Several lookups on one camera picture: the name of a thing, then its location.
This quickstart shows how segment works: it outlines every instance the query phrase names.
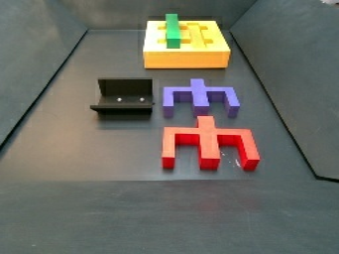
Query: toy block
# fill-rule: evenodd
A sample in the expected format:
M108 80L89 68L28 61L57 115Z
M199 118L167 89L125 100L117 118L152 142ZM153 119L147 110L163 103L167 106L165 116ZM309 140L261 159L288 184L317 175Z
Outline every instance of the toy block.
M143 46L145 68L224 68L231 49L215 21L179 21L180 49L167 47L165 21L148 21Z
M207 87L201 78L191 79L191 87L164 87L163 115L173 117L175 102L192 102L193 115L208 115L209 102L223 102L228 117L236 117L240 109L232 87Z
M100 101L89 108L100 114L152 112L151 78L100 78Z
M201 170L216 170L220 163L220 146L235 146L239 150L241 167L253 171L259 163L252 131L248 129L217 129L213 116L197 116L196 128L164 127L161 164L175 168L176 145L199 147Z
M167 49L180 49L180 27L177 14L165 14L165 42Z

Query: green block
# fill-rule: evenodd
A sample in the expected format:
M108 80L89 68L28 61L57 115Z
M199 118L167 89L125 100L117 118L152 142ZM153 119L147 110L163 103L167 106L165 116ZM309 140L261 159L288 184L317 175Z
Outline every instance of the green block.
M165 14L165 43L167 49L180 49L180 27L177 14Z

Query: yellow block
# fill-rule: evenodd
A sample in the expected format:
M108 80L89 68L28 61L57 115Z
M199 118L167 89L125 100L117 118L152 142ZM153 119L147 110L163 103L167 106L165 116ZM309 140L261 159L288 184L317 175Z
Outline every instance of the yellow block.
M143 46L145 68L228 66L231 49L215 21L180 21L180 49L165 47L165 22L148 21Z

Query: plastic piece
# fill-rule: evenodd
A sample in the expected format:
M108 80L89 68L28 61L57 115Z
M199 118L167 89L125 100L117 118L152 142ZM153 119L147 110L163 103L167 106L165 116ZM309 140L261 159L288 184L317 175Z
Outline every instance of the plastic piece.
M164 87L163 115L173 117L175 102L192 102L193 115L208 115L209 102L223 102L228 117L236 117L240 109L232 87L207 87L201 78L191 79L191 87Z
M177 14L165 14L165 43L167 49L180 49L180 27Z
M175 146L199 146L201 170L216 170L220 163L220 146L236 146L240 164L245 171L253 171L259 153L249 129L216 129L213 116L197 116L196 128L164 127L161 164L164 169L175 168Z
M145 68L219 68L231 50L215 21L180 21L180 49L167 49L165 21L148 21L143 46Z

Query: purple block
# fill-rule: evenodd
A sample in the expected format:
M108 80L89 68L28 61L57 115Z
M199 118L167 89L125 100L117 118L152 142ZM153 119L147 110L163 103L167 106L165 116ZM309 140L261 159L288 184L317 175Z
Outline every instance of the purple block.
M192 102L193 115L208 115L209 102L223 102L228 117L236 117L240 109L232 87L207 87L201 78L191 79L191 87L164 87L163 114L173 117L175 102Z

